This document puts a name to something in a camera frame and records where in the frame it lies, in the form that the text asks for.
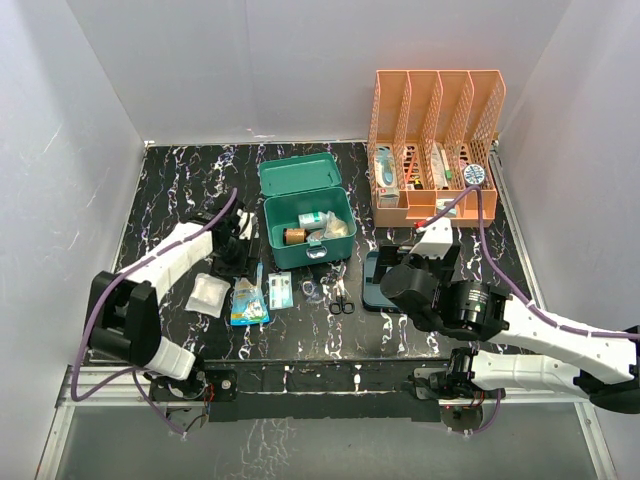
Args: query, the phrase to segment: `green toolbox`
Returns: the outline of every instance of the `green toolbox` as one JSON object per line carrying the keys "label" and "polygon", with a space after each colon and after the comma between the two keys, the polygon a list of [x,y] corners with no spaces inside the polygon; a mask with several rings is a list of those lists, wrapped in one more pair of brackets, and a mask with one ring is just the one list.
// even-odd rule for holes
{"label": "green toolbox", "polygon": [[[329,153],[272,160],[260,164],[260,186],[267,199],[264,215],[276,265],[283,269],[331,262],[351,256],[356,223],[342,177]],[[347,224],[340,238],[285,245],[285,228],[299,228],[298,215],[332,211]]]}

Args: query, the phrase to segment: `scissors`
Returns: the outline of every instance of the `scissors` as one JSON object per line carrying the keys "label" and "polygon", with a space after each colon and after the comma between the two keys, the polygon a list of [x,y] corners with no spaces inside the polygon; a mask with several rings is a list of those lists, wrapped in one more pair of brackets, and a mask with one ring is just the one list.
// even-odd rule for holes
{"label": "scissors", "polygon": [[345,270],[346,268],[342,269],[340,277],[336,282],[336,285],[338,287],[338,295],[336,297],[336,301],[329,304],[329,311],[334,315],[340,315],[341,313],[348,315],[353,313],[356,309],[356,306],[353,304],[353,302],[349,302],[347,300],[347,289],[344,288],[343,280]]}

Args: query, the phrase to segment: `toolbox lid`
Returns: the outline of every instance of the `toolbox lid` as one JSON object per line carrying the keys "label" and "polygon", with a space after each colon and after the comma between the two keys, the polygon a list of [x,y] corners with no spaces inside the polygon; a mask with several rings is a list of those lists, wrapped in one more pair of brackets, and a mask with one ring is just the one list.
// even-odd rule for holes
{"label": "toolbox lid", "polygon": [[260,164],[260,187],[265,197],[307,192],[342,184],[333,156],[316,153]]}

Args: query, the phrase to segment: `marble pattern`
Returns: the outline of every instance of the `marble pattern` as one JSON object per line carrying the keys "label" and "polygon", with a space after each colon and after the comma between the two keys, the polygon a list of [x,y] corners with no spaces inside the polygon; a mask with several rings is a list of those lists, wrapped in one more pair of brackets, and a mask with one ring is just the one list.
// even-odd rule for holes
{"label": "marble pattern", "polygon": [[[377,242],[412,243],[413,230],[375,228],[370,209],[366,145],[363,143],[207,145],[154,147],[147,150],[134,204],[118,258],[118,269],[142,257],[197,209],[233,186],[250,211],[258,214],[261,258],[265,266],[263,292],[268,273],[277,271],[268,245],[258,165],[294,155],[329,152],[342,173],[357,224],[356,245],[350,259],[292,270],[294,307],[271,312],[272,321],[262,326],[231,327],[228,308],[223,318],[186,312],[184,306],[196,274],[209,272],[210,260],[197,264],[165,296],[160,305],[163,333],[172,341],[201,354],[207,360],[338,360],[378,358],[445,358],[451,348],[463,344],[439,334],[417,331],[406,315],[368,312],[360,301],[362,262]],[[476,229],[458,229],[461,255],[454,279],[500,279],[480,253]],[[487,229],[489,249],[498,265],[528,292],[522,267],[502,205],[496,221]],[[352,315],[332,315],[329,303],[336,280],[346,263],[344,283],[356,304]],[[304,280],[313,279],[319,296],[307,297]],[[504,351],[501,346],[489,346]]]}

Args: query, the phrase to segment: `white wall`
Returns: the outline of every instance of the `white wall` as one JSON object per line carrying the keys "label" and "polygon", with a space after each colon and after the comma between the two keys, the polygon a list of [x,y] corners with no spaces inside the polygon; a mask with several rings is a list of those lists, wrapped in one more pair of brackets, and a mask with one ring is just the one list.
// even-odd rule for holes
{"label": "white wall", "polygon": [[570,2],[68,3],[142,138],[170,144],[365,138],[381,68],[498,68],[506,118]]}
{"label": "white wall", "polygon": [[[501,137],[536,275],[553,311],[638,321],[640,3],[574,1]],[[621,478],[638,478],[640,418],[599,414]]]}
{"label": "white wall", "polygon": [[0,2],[0,465],[33,478],[142,142],[63,0]]}

